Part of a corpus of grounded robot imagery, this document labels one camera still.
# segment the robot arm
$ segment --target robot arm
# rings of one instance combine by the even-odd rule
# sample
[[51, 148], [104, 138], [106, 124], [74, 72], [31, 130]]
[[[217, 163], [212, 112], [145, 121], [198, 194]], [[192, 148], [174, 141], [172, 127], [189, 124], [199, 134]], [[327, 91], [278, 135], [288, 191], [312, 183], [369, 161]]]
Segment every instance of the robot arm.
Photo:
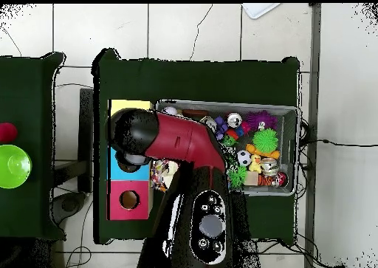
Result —
[[[182, 163], [163, 199], [154, 237], [145, 241], [140, 266], [146, 267], [147, 255], [150, 268], [232, 268], [224, 157], [211, 130], [141, 109], [118, 111], [108, 129], [118, 162], [130, 170], [150, 159]], [[153, 264], [152, 257], [165, 263]]]

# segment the gray plastic bin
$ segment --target gray plastic bin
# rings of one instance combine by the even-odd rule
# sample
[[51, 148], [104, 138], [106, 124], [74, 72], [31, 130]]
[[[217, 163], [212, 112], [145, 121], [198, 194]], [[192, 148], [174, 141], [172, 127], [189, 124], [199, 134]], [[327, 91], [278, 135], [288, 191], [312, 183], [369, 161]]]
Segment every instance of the gray plastic bin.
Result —
[[[281, 155], [278, 159], [280, 171], [288, 176], [288, 183], [285, 187], [274, 188], [273, 186], [244, 186], [244, 192], [250, 196], [290, 196], [297, 188], [298, 183], [298, 153], [300, 135], [300, 109], [293, 106], [272, 106], [240, 103], [217, 103], [186, 100], [161, 100], [155, 105], [157, 111], [162, 111], [166, 106], [173, 106], [176, 109], [206, 110], [212, 118], [236, 112], [245, 118], [250, 111], [258, 112], [267, 110], [278, 119], [277, 135], [278, 150]], [[252, 144], [254, 131], [238, 139], [235, 145], [236, 151], [245, 150], [247, 143]]]

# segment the dark green table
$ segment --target dark green table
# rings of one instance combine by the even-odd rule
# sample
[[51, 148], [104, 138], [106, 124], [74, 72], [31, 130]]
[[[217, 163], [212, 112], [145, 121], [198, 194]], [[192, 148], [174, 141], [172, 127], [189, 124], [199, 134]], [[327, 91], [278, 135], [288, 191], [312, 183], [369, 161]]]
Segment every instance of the dark green table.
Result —
[[63, 239], [50, 219], [53, 188], [52, 82], [63, 53], [42, 58], [0, 57], [0, 123], [17, 126], [14, 145], [32, 159], [29, 179], [19, 188], [0, 188], [0, 236]]
[[[154, 208], [146, 221], [106, 220], [106, 139], [108, 99], [202, 100], [228, 103], [297, 105], [299, 62], [237, 61], [170, 62], [150, 59], [123, 61], [114, 49], [104, 49], [94, 60], [94, 236], [104, 243], [110, 238], [138, 239], [151, 235], [162, 198], [155, 192]], [[293, 242], [294, 195], [247, 198], [248, 222], [253, 238], [282, 238]]]

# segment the yellow toy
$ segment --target yellow toy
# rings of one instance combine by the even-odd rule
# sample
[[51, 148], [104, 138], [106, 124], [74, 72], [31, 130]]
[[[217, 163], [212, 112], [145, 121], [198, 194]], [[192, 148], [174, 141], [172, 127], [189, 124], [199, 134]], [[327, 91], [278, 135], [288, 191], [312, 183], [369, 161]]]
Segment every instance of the yellow toy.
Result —
[[270, 152], [270, 153], [263, 153], [263, 152], [259, 151], [252, 144], [247, 144], [246, 150], [247, 150], [247, 152], [250, 152], [251, 154], [261, 155], [262, 157], [270, 157], [272, 159], [278, 159], [280, 157], [280, 151], [273, 151], [273, 152]]
[[250, 171], [257, 171], [258, 173], [261, 173], [261, 165], [260, 165], [260, 161], [261, 161], [261, 157], [260, 155], [252, 155], [251, 157], [252, 159], [252, 163], [250, 165]]

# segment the yellow block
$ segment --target yellow block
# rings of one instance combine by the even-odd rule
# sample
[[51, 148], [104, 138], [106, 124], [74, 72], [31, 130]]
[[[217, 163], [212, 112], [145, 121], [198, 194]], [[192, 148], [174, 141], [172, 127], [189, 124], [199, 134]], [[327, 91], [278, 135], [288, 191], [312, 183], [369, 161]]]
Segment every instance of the yellow block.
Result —
[[154, 106], [149, 101], [137, 100], [111, 100], [110, 115], [121, 109], [152, 109]]

